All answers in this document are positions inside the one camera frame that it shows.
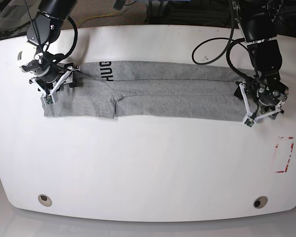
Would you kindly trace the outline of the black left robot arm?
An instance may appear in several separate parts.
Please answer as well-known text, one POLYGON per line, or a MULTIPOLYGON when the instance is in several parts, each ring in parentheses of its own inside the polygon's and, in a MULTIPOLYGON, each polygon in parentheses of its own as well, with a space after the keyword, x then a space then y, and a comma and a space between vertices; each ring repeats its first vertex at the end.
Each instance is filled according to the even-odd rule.
MULTIPOLYGON (((74 0, 43 0, 35 18, 30 19, 27 29, 28 49, 18 55, 21 70, 34 74, 31 82, 42 93, 43 103, 49 105, 57 102, 57 92, 61 85, 77 70, 73 64, 60 66, 67 54, 51 54, 49 45, 56 41, 65 20, 76 2, 74 0)), ((279 92, 279 71, 282 56, 276 40, 275 28, 268 9, 267 0, 231 0, 229 1, 232 27, 238 26, 243 33, 240 39, 227 38, 227 45, 222 51, 230 57, 236 44, 247 43, 246 50, 256 72, 255 77, 241 73, 246 86, 240 86, 235 95, 241 97, 245 92, 252 95, 256 104, 278 112, 280 101, 275 96, 279 92)))

